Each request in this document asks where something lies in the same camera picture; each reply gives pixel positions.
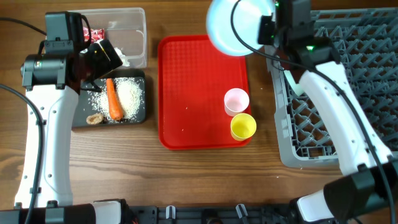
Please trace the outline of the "brown mushroom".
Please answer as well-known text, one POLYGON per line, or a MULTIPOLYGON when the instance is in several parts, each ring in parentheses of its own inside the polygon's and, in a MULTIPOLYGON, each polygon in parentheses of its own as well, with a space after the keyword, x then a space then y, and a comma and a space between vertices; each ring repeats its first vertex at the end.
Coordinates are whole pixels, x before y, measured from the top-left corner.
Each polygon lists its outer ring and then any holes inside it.
POLYGON ((96 113, 93 115, 89 115, 86 118, 86 123, 90 125, 100 124, 104 121, 104 116, 101 113, 96 113))

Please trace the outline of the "white tissue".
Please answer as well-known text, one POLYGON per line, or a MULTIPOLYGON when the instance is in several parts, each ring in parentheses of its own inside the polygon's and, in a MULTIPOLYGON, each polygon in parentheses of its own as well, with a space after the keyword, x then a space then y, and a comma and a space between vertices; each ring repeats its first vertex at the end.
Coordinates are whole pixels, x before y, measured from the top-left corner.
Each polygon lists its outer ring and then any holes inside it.
POLYGON ((126 56, 122 53, 122 51, 119 48, 117 48, 117 47, 115 47, 114 50, 117 53, 117 55, 119 56, 119 58, 121 59, 121 61, 123 63, 123 67, 129 67, 130 66, 130 62, 128 61, 126 56))

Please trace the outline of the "yellow cup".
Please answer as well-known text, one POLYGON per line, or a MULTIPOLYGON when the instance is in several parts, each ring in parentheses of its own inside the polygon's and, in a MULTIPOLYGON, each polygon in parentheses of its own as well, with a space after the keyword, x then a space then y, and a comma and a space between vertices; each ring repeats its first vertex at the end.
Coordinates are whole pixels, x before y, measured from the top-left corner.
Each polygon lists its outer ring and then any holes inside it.
POLYGON ((244 141, 254 135, 257 123, 250 114, 240 113, 232 118, 230 128, 231 135, 235 140, 244 141))

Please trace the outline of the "orange carrot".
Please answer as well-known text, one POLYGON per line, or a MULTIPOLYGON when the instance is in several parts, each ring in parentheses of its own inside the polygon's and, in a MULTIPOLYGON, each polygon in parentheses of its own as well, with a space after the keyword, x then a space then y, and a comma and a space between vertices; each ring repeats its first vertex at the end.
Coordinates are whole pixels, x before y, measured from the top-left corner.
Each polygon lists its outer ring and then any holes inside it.
POLYGON ((123 110, 118 101, 118 96, 111 78, 106 79, 106 91, 108 96, 109 115, 111 119, 120 121, 123 119, 123 110))

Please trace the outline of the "white rice pile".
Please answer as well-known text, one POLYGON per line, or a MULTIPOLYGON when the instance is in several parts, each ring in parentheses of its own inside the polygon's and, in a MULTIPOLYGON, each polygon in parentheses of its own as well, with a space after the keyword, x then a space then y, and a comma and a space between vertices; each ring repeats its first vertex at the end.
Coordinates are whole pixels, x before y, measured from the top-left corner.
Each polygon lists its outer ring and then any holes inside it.
POLYGON ((119 104, 123 110, 123 119, 115 121, 109 115, 106 78, 96 81, 101 92, 88 93, 89 108, 104 116, 103 123, 141 123, 146 118, 145 83, 142 77, 112 78, 119 104))

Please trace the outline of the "light blue plate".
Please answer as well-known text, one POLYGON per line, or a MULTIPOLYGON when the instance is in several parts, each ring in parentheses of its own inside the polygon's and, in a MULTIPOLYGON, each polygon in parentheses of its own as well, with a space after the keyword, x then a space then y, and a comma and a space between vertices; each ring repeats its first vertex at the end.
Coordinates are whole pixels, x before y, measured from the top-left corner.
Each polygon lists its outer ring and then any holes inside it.
POLYGON ((206 15, 206 31, 211 43, 222 53, 245 56, 252 53, 242 44, 259 50, 258 42, 262 16, 275 20, 273 0, 213 0, 206 15))

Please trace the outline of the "pink cup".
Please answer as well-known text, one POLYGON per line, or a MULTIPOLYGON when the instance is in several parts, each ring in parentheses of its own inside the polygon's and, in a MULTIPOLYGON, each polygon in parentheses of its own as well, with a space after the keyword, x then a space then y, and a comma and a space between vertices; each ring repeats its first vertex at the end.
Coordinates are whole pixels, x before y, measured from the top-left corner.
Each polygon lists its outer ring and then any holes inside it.
POLYGON ((242 113, 249 106, 249 95, 240 88, 232 88, 224 95, 224 110, 228 116, 242 113))

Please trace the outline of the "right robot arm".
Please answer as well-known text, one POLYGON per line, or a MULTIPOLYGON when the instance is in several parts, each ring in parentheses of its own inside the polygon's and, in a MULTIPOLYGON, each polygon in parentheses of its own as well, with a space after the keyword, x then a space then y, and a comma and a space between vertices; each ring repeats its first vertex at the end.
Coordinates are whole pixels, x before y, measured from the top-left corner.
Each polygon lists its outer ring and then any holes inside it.
POLYGON ((287 70, 303 71, 299 84, 330 135, 343 175, 293 200, 291 219, 347 221, 389 207, 395 222, 397 159, 364 114, 332 40, 315 36, 310 10, 310 1, 267 1, 259 26, 258 42, 277 47, 287 70))

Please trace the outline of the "red foil wrapper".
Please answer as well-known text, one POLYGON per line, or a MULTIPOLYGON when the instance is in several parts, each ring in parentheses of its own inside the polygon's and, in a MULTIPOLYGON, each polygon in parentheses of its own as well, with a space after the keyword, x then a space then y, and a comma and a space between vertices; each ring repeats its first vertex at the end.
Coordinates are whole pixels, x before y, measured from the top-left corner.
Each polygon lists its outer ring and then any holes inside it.
POLYGON ((105 30, 104 29, 90 29, 89 30, 87 27, 84 27, 83 34, 84 34, 85 42, 88 41, 89 37, 91 37, 91 43, 105 39, 105 30))

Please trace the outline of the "green bowl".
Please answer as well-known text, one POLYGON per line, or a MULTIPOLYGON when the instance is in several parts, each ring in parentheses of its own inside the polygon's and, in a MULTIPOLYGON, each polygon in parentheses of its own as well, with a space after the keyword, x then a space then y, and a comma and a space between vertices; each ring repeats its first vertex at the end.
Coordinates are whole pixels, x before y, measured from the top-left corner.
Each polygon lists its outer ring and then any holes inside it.
POLYGON ((294 77, 292 73, 289 70, 284 70, 284 76, 287 79, 287 82, 289 83, 290 87, 292 88, 293 92, 297 96, 301 96, 304 94, 303 89, 301 86, 294 80, 294 77))

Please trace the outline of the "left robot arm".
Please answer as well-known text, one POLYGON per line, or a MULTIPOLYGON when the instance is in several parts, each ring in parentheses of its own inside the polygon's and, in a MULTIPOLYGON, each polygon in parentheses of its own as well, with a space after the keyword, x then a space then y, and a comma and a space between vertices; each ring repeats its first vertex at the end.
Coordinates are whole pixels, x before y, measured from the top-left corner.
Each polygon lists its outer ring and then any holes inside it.
POLYGON ((87 18, 77 12, 48 12, 45 39, 21 67, 28 106, 24 169, 12 210, 2 223, 121 223, 122 200, 73 204, 69 159, 72 122, 81 83, 118 68, 108 40, 91 44, 87 18))

